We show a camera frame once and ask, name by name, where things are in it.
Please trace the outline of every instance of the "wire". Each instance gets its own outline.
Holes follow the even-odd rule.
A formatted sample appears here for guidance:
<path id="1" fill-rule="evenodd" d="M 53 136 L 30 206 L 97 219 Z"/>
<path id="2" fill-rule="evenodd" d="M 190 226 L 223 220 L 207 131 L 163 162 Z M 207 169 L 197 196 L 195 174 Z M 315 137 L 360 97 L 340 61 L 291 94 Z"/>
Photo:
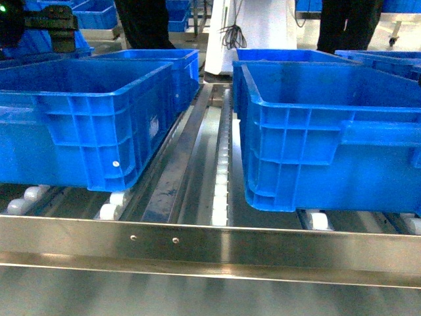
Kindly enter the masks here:
<path id="1" fill-rule="evenodd" d="M 222 38 L 222 45 L 225 46 L 228 49 L 228 51 L 233 48 L 247 47 L 247 41 L 245 40 L 243 31 L 237 25 L 237 18 L 242 5 L 243 0 L 240 0 L 238 7 L 237 0 L 234 0 L 234 23 L 231 26 L 227 26 L 225 28 L 220 29 L 221 34 L 225 33 L 224 37 Z"/>
<path id="2" fill-rule="evenodd" d="M 299 27 L 299 28 L 303 28 L 304 27 L 304 25 L 305 25 L 305 22 L 307 21 L 307 19 L 304 19 L 304 21 L 303 21 L 303 23 L 302 24 L 300 24 L 299 22 L 298 22 L 298 18 L 297 18 L 297 5 L 298 5 L 298 3 L 300 2 L 300 0 L 295 0 L 295 10 L 294 10 L 294 19 L 295 19 L 295 23 L 297 24 L 297 26 Z M 308 0 L 308 2 L 309 2 L 309 7 L 308 7 L 308 9 L 307 9 L 307 13 L 309 13 L 310 12 L 310 2 L 311 2 L 311 0 Z"/>

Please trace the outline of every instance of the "white roller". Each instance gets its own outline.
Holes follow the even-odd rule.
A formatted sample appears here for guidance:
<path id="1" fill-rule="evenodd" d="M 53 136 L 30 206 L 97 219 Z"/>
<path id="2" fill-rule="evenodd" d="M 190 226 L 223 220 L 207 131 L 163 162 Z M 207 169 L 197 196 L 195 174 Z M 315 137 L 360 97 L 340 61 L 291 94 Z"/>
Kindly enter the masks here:
<path id="1" fill-rule="evenodd" d="M 415 214 L 413 213 L 401 213 L 402 219 L 413 219 L 415 218 Z"/>
<path id="2" fill-rule="evenodd" d="M 328 230 L 329 221 L 325 213 L 307 213 L 310 227 L 314 230 Z"/>
<path id="3" fill-rule="evenodd" d="M 48 186 L 31 186 L 25 190 L 24 199 L 27 201 L 37 202 L 48 191 Z"/>
<path id="4" fill-rule="evenodd" d="M 26 214 L 34 203 L 25 199 L 14 199 L 7 206 L 7 213 L 10 215 Z"/>
<path id="5" fill-rule="evenodd" d="M 113 204 L 104 204 L 99 211 L 99 219 L 106 221 L 115 221 L 118 217 L 118 212 L 121 207 Z"/>
<path id="6" fill-rule="evenodd" d="M 414 235 L 421 235 L 421 219 L 406 219 L 408 231 Z"/>
<path id="7" fill-rule="evenodd" d="M 129 192 L 115 192 L 110 195 L 110 204 L 124 206 L 127 203 Z"/>

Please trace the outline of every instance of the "plastic crate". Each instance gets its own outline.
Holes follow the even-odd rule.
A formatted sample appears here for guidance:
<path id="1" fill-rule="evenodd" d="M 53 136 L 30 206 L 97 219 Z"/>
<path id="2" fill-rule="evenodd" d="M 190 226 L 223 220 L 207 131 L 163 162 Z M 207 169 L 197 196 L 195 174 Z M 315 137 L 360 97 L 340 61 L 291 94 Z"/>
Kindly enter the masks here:
<path id="1" fill-rule="evenodd" d="M 185 32 L 189 27 L 190 11 L 177 10 L 169 11 L 170 22 L 168 23 L 169 32 Z"/>
<path id="2" fill-rule="evenodd" d="M 4 183 L 125 190 L 174 120 L 170 63 L 66 59 L 0 70 L 0 82 Z"/>
<path id="3" fill-rule="evenodd" d="M 92 58 L 174 63 L 172 65 L 172 82 L 174 105 L 177 112 L 185 111 L 199 90 L 199 51 L 194 49 L 131 49 Z"/>
<path id="4" fill-rule="evenodd" d="M 384 0 L 383 12 L 421 13 L 420 0 Z"/>
<path id="5" fill-rule="evenodd" d="M 110 30 L 117 25 L 117 10 L 109 1 L 88 0 L 74 7 L 73 13 L 81 29 Z"/>
<path id="6" fill-rule="evenodd" d="M 421 65 L 419 51 L 336 51 L 335 53 L 374 69 L 405 78 L 410 78 L 413 65 Z"/>
<path id="7" fill-rule="evenodd" d="M 347 64 L 266 62 L 241 69 L 250 205 L 420 213 L 417 82 Z"/>
<path id="8" fill-rule="evenodd" d="M 191 0 L 166 0 L 168 11 L 187 11 L 190 10 Z"/>
<path id="9" fill-rule="evenodd" d="M 298 0 L 296 9 L 304 12 L 321 12 L 322 0 Z"/>
<path id="10" fill-rule="evenodd" d="M 306 49 L 237 49 L 238 59 L 240 61 L 288 61 L 288 62 L 318 62 L 318 63 L 355 63 L 349 59 L 335 55 L 323 53 L 321 51 L 311 51 Z M 234 67 L 234 97 L 238 91 L 235 85 L 241 84 L 241 76 L 237 75 L 239 71 L 237 64 Z M 234 102 L 234 111 L 241 119 L 241 103 Z"/>
<path id="11" fill-rule="evenodd" d="M 16 66 L 23 66 L 29 65 L 34 63 L 42 63 L 44 61 L 54 61 L 57 59 L 78 59 L 83 57 L 91 56 L 93 49 L 91 48 L 82 48 L 77 49 L 73 53 L 44 53 L 44 54 L 36 54 L 36 55 L 27 55 L 22 56 L 17 59 L 10 59 L 6 61 L 0 61 L 0 69 L 16 67 Z"/>

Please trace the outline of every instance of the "metal rail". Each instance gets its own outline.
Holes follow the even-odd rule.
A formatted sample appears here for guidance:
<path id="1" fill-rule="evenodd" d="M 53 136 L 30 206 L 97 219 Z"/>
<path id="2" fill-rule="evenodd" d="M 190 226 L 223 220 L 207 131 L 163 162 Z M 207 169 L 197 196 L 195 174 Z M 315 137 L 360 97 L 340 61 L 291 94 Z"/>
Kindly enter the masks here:
<path id="1" fill-rule="evenodd" d="M 320 12 L 297 11 L 298 19 L 320 20 Z M 380 20 L 383 22 L 421 22 L 421 13 L 382 13 Z"/>
<path id="2" fill-rule="evenodd" d="M 172 153 L 161 179 L 142 216 L 144 222 L 174 223 L 187 186 L 189 165 L 196 142 L 200 141 L 200 127 L 209 105 L 212 85 L 205 86 Z"/>
<path id="3" fill-rule="evenodd" d="M 421 237 L 2 217 L 0 265 L 421 288 Z"/>

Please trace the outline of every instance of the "person's leg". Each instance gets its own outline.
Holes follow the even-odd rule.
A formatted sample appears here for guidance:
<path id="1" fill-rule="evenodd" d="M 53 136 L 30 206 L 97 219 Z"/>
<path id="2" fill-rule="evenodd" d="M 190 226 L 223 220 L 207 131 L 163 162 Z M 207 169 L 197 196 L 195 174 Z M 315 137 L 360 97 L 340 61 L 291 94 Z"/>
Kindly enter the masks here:
<path id="1" fill-rule="evenodd" d="M 322 3 L 317 50 L 333 54 L 345 29 L 350 0 L 323 0 Z"/>
<path id="2" fill-rule="evenodd" d="M 366 50 L 380 21 L 383 0 L 351 0 L 340 49 Z"/>
<path id="3" fill-rule="evenodd" d="M 115 0 L 115 3 L 132 48 L 175 48 L 168 40 L 165 0 Z"/>

